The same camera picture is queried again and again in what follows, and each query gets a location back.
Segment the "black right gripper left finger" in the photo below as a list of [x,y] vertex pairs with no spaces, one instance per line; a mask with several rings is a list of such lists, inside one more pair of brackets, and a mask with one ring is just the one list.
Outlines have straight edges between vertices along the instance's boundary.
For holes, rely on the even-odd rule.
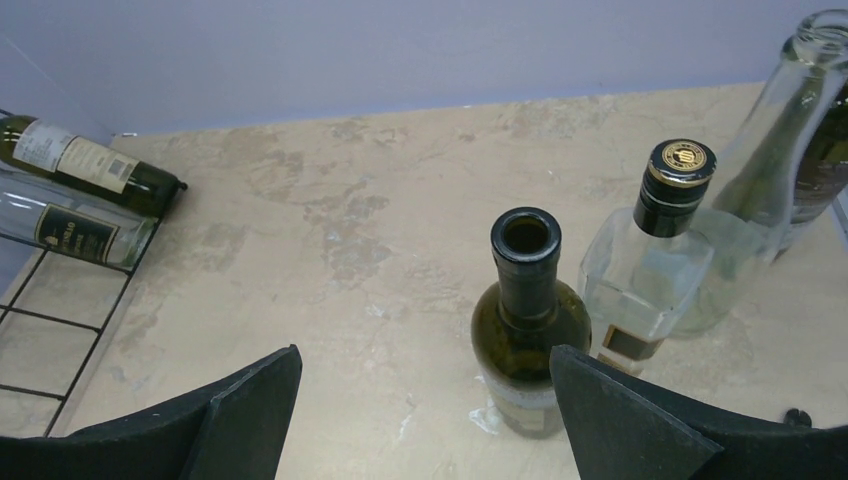
[[1,439],[4,479],[273,479],[302,375],[294,345],[66,437]]

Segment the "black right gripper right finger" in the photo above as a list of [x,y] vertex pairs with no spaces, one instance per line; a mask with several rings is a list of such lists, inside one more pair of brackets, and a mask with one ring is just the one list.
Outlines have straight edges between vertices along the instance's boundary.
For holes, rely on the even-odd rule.
[[550,375],[583,479],[844,479],[847,429],[723,410],[628,375],[569,345]]

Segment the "dark open-neck wine bottle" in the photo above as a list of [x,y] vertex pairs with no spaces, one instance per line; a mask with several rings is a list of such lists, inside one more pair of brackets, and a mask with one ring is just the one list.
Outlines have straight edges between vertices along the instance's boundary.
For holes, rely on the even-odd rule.
[[549,438],[563,428],[551,374],[558,345],[587,353],[591,320],[580,296],[557,277],[562,233],[540,208],[506,211],[490,231],[498,280],[479,298],[471,341],[485,385],[504,423]]

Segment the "clear glass black-label bottle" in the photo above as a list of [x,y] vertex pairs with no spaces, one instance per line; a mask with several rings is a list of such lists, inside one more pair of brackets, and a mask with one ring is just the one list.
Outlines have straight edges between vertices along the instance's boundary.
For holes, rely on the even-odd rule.
[[1,232],[72,257],[130,268],[156,220],[26,173],[1,172]]

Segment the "dark green labelled wine bottle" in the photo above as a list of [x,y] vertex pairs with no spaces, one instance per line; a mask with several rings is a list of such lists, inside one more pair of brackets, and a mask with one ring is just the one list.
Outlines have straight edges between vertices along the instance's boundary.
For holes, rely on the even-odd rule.
[[1,117],[1,164],[161,218],[187,184],[176,175],[42,119]]

